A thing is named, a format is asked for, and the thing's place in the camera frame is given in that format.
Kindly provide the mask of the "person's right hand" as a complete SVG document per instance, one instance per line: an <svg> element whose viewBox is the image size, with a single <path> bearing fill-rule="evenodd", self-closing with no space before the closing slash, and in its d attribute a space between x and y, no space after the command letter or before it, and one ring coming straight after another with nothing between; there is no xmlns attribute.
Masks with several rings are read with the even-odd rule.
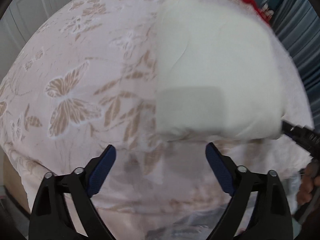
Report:
<svg viewBox="0 0 320 240"><path fill-rule="evenodd" d="M312 160L306 168L302 176L301 184L297 193L298 205L304 205L312 200L313 188L319 187L319 176L318 174L319 162Z"/></svg>

